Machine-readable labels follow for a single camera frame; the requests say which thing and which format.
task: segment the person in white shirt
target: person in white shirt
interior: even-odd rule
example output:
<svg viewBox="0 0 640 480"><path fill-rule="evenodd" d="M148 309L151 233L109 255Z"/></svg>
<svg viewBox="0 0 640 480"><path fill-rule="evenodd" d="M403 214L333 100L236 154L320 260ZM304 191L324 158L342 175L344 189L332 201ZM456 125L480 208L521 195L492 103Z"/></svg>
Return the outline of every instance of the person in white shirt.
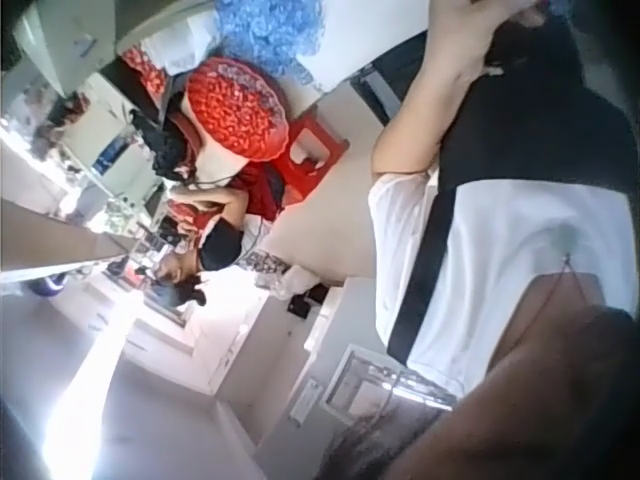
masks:
<svg viewBox="0 0 640 480"><path fill-rule="evenodd" d="M627 352L636 140L534 3L432 0L422 68L373 152L378 333L458 402L396 445L358 424L319 479L538 478Z"/></svg>

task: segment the white sleeve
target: white sleeve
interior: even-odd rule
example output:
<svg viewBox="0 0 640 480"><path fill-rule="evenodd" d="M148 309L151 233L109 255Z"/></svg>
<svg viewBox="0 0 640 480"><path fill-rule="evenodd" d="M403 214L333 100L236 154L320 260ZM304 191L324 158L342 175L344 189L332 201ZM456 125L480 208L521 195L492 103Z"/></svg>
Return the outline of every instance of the white sleeve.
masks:
<svg viewBox="0 0 640 480"><path fill-rule="evenodd" d="M436 193L422 174L386 174L369 192L376 245L376 328L385 345Z"/></svg>

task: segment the red plastic stool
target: red plastic stool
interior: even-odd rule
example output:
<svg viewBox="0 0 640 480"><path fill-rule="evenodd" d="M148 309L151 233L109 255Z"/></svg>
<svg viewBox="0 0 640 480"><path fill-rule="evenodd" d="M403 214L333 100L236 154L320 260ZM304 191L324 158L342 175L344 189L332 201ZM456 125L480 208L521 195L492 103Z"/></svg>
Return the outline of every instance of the red plastic stool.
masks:
<svg viewBox="0 0 640 480"><path fill-rule="evenodd" d="M284 153L272 160L272 164L280 171L289 187L294 188L301 201L307 198L325 177L327 172L349 149L349 140L337 140L318 122L318 108L313 106L293 120L289 125L289 142ZM300 134L307 130L329 151L325 163L317 167L316 161L306 158L296 163L291 158L291 147Z"/></svg>

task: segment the black apron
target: black apron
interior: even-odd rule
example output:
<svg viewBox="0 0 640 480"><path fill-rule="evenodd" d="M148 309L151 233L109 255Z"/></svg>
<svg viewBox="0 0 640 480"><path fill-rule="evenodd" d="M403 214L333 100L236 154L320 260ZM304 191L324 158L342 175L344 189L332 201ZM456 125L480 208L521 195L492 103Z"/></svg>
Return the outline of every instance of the black apron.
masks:
<svg viewBox="0 0 640 480"><path fill-rule="evenodd" d="M406 365L447 249L456 189L487 179L604 187L629 196L634 219L638 153L624 114L583 85L578 52L559 18L505 24L487 56L504 75L478 79L440 151L434 199L387 353Z"/></svg>

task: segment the beige floor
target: beige floor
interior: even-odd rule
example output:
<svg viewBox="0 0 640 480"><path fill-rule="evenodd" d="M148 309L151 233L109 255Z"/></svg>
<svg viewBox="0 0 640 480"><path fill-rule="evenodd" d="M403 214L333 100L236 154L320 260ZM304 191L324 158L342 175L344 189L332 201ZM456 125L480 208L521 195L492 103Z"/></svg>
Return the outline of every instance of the beige floor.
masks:
<svg viewBox="0 0 640 480"><path fill-rule="evenodd" d="M304 203L283 212L264 247L327 280L372 277L369 158L382 126L348 84L325 97L319 110L324 123L347 138L351 148Z"/></svg>

